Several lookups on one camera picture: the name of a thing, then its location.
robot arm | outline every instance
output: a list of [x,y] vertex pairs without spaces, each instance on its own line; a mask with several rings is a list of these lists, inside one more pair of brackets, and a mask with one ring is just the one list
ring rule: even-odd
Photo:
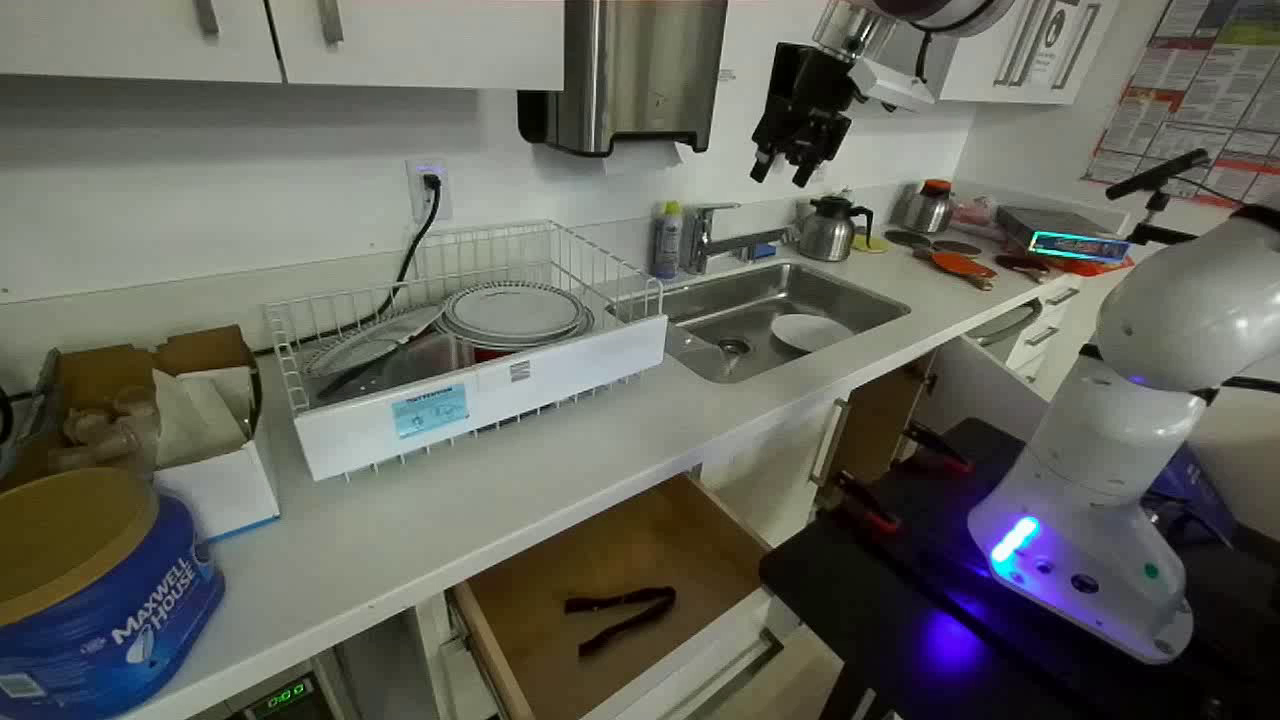
[[1183,564],[1138,495],[1207,400],[1280,351],[1280,195],[1143,261],[1100,306],[1024,457],[967,510],[990,575],[1143,664],[1191,638]]
[[935,94],[919,76],[868,61],[888,25],[913,25],[927,35],[977,35],[990,27],[1011,0],[827,0],[810,45],[781,45],[772,56],[769,105],[756,122],[756,166],[795,162],[795,185],[835,157],[851,105],[927,108]]

storage tub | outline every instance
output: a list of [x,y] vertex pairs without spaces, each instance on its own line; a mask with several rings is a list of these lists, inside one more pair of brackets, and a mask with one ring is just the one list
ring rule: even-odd
[[0,716],[117,716],[224,597],[191,510],[117,469],[0,495]]

electrical outlet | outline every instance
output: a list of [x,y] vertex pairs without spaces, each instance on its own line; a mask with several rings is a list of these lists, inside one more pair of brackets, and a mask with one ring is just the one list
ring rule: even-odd
[[432,192],[426,192],[426,185],[423,185],[423,176],[441,176],[441,206],[437,206],[437,225],[441,220],[446,220],[446,195],[452,195],[452,185],[446,185],[446,170],[443,170],[443,162],[441,158],[423,158],[423,157],[414,157],[414,158],[409,158],[402,162],[409,166],[409,204],[411,204],[411,220],[426,220],[426,210],[432,210]]

poster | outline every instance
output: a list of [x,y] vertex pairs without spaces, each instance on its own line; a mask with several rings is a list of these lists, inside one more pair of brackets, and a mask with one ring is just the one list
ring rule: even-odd
[[1168,195],[1241,204],[1280,186],[1280,0],[1168,0],[1083,176],[1117,185],[1191,149],[1212,166]]

upper cabinet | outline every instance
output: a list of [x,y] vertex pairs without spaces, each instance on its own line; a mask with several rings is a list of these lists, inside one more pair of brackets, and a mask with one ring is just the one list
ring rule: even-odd
[[286,84],[565,86],[565,0],[270,0]]
[[[955,105],[1075,105],[1119,0],[1015,0],[980,35],[935,35],[925,80]],[[913,66],[919,30],[891,35],[891,61]]]
[[260,0],[0,0],[0,76],[281,84]]

